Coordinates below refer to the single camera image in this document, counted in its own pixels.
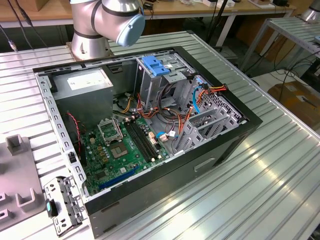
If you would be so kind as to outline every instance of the ram slot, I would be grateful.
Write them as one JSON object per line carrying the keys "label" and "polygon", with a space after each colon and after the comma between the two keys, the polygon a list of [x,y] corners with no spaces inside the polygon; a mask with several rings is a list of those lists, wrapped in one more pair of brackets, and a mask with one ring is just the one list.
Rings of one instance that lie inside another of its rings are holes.
{"label": "ram slot", "polygon": [[157,157],[157,153],[151,143],[135,122],[126,123],[125,128],[148,163],[152,161],[152,158],[155,159]]}

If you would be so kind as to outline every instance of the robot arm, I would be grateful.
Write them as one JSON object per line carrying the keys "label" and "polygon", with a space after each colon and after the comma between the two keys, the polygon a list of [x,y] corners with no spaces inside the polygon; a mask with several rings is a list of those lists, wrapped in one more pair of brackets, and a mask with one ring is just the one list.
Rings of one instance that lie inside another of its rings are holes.
{"label": "robot arm", "polygon": [[320,16],[320,0],[314,0],[309,8],[301,14],[301,18],[308,22],[308,23],[314,23],[319,20]]}
{"label": "robot arm", "polygon": [[74,35],[72,53],[79,59],[109,55],[108,39],[133,45],[145,27],[138,0],[71,0]]}

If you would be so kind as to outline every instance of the blue drive bay latch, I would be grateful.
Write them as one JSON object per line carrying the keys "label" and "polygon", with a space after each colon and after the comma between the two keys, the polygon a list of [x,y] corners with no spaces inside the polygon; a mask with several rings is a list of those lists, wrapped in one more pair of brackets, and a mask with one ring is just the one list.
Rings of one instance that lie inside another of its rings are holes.
{"label": "blue drive bay latch", "polygon": [[155,77],[170,73],[155,56],[144,56],[142,61]]}

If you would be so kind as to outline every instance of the wooden shelf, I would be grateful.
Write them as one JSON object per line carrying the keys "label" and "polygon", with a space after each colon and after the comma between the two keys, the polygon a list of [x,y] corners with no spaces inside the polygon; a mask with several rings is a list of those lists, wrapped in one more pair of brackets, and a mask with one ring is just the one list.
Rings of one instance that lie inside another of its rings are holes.
{"label": "wooden shelf", "polygon": [[[159,1],[153,6],[153,15],[186,15],[186,14],[210,14],[214,12],[214,7],[208,7],[202,3],[194,5],[182,4],[179,0],[173,2]],[[294,10],[294,6],[286,7],[287,10]],[[247,0],[242,0],[236,3],[234,7],[229,7],[224,10],[224,13],[230,12],[265,12],[266,9],[259,8]],[[72,19],[72,11],[69,1],[67,0],[49,0],[48,3],[40,11],[26,11],[31,20],[63,20]],[[145,10],[145,15],[151,15],[149,10]],[[14,22],[15,15],[7,6],[0,7],[0,22]]]}

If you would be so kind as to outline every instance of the metal rack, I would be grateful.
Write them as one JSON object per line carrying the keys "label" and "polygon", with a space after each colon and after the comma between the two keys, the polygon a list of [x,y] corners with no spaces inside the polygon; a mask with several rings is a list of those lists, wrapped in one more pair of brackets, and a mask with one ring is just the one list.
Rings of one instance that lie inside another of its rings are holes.
{"label": "metal rack", "polygon": [[317,57],[320,56],[320,44],[315,42],[315,37],[320,35],[320,23],[310,24],[298,17],[270,18],[265,20],[255,39],[250,45],[248,51],[246,52],[244,60],[240,67],[241,71],[244,70],[252,53],[256,49],[259,41],[264,36],[268,27],[274,29],[275,33],[272,35],[272,37],[270,38],[271,40],[268,41],[268,43],[262,50],[262,55],[271,46],[272,42],[277,38],[277,36],[281,34],[300,46],[300,49],[292,58],[293,60],[289,66],[293,66],[293,64],[295,64],[303,49],[307,50],[311,54],[318,53],[315,54],[315,56]]}
{"label": "metal rack", "polygon": [[[263,123],[213,171],[116,226],[99,239],[307,239],[320,222],[319,136],[194,34],[143,36],[116,54],[183,46]],[[65,46],[0,54],[0,140],[30,138],[41,185],[67,176],[32,68],[69,63]],[[93,239],[88,216],[64,239]],[[46,212],[0,239],[55,239]]]}

